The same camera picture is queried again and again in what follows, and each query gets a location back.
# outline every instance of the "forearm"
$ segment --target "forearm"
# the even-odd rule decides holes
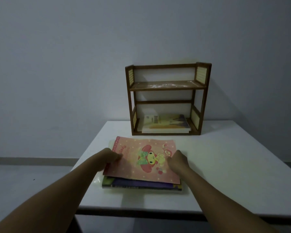
[[[276,232],[270,225],[228,198],[190,168],[180,174],[209,223],[218,232]]]
[[[98,171],[91,156],[32,196],[0,222],[0,232],[65,232]]]

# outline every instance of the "woven panel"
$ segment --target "woven panel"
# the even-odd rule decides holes
[[[131,86],[134,83],[134,71],[129,70],[128,75],[129,75],[129,85]]]
[[[195,113],[194,110],[191,111],[191,120],[194,123],[196,129],[198,130],[198,126],[199,126],[199,117],[197,115],[197,113]]]
[[[206,83],[207,68],[197,67],[197,73],[196,74],[197,74],[196,75],[197,81],[205,84]]]
[[[134,129],[135,129],[135,126],[136,126],[136,122],[137,122],[137,113],[135,112],[134,114],[134,118],[132,119],[132,122],[134,124]]]

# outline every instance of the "white table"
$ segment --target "white table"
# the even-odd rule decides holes
[[[291,169],[235,122],[204,121],[201,136],[132,136],[129,121],[108,121],[74,168],[116,136],[174,139],[190,166],[219,191],[270,223],[291,224]],[[205,220],[185,184],[174,193],[92,183],[77,214]]]

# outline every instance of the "purple book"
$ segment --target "purple book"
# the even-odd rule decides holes
[[[181,184],[172,184],[165,182],[130,180],[120,177],[104,176],[102,180],[103,188],[118,187],[132,189],[163,189],[182,191]]]

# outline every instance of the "desktop bookshelf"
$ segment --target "desktop bookshelf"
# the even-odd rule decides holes
[[[157,81],[157,82],[135,82],[135,70],[152,69],[176,69],[176,68],[195,68],[194,80],[182,81]],[[209,87],[209,78],[211,72],[210,63],[196,62],[194,64],[176,64],[176,65],[130,65],[125,67],[126,84],[128,93],[129,115],[132,129],[132,135],[200,135],[204,120],[206,99]],[[172,90],[192,90],[190,100],[157,100],[157,101],[137,101],[136,92],[140,91],[172,91]],[[203,90],[203,99],[201,110],[194,105],[196,90]],[[134,95],[134,108],[132,108],[131,92]],[[142,133],[137,131],[139,118],[137,117],[137,105],[141,104],[191,104],[190,117],[186,118],[191,127],[189,133]]]

